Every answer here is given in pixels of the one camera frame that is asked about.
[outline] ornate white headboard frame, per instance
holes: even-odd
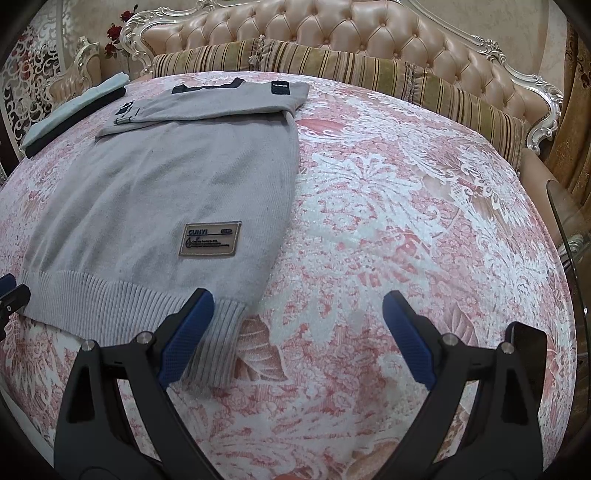
[[[64,73],[48,79],[45,83],[45,97],[51,103],[52,108],[81,95],[102,81],[100,63],[96,63],[95,69],[89,71],[91,59],[96,58],[96,62],[98,62],[99,56],[98,43],[90,43],[86,37],[78,39],[77,53],[72,65]]]
[[[537,155],[540,154],[540,142],[544,139],[552,140],[558,130],[558,121],[562,110],[563,94],[554,85],[546,82],[539,75],[526,75],[518,72],[507,63],[507,58],[499,44],[490,39],[477,35],[470,35],[437,17],[422,7],[417,0],[391,0],[413,10],[419,16],[435,22],[439,29],[446,34],[453,35],[472,50],[484,55],[490,61],[496,61],[509,73],[513,82],[540,95],[548,104],[548,115],[533,128],[527,136],[527,147]],[[143,33],[158,24],[173,24],[183,22],[187,17],[197,12],[208,12],[216,8],[232,7],[250,3],[248,0],[197,0],[195,7],[188,10],[172,10],[160,7],[156,10],[146,10],[135,14],[121,30],[121,44],[127,50],[132,60],[139,60],[143,69],[141,74],[151,71],[153,53],[142,41]]]

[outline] metal screw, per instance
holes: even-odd
[[[460,339],[453,333],[444,333],[441,337],[447,346],[456,346]]]
[[[507,355],[510,355],[513,352],[515,352],[515,347],[513,346],[512,343],[503,342],[501,344],[501,350],[503,350],[503,353],[506,353]]]
[[[142,345],[150,343],[152,341],[152,332],[138,333],[138,336],[135,337],[135,341],[141,343]]]
[[[94,340],[84,340],[84,342],[82,342],[82,349],[85,352],[90,352],[94,347],[95,347],[95,341]]]

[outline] black clamp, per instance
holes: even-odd
[[[65,480],[222,480],[195,444],[166,393],[180,379],[213,317],[213,297],[198,289],[154,332],[125,345],[82,343],[61,401],[54,468]],[[142,454],[121,401],[129,381],[160,457]]]
[[[24,307],[31,300],[31,291],[26,285],[17,286],[14,275],[0,277],[0,342],[6,338],[4,328],[10,320],[10,315]]]
[[[383,311],[413,377],[430,392],[374,480],[537,478],[543,470],[537,403],[513,344],[478,348],[452,333],[441,335],[398,291],[386,295]],[[457,452],[434,463],[472,380],[479,380],[478,390]]]

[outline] white ornate lattice panel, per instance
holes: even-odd
[[[4,169],[2,168],[2,164],[0,164],[0,187],[2,185],[4,185],[5,181],[6,181],[6,172],[4,172]]]
[[[19,37],[0,72],[0,111],[11,139],[19,145],[32,124],[51,112],[44,96],[47,79],[60,73],[57,54],[58,0],[48,0]]]

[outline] blue gripper pad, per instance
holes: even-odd
[[[169,384],[180,380],[196,346],[213,317],[213,296],[205,291],[162,351],[158,382],[166,390]]]
[[[382,314],[413,378],[431,390],[437,380],[433,371],[431,350],[429,350],[429,347],[414,327],[407,312],[396,298],[389,293],[384,297]]]
[[[14,290],[17,287],[17,279],[14,275],[9,273],[0,277],[0,297],[6,295],[9,291]]]

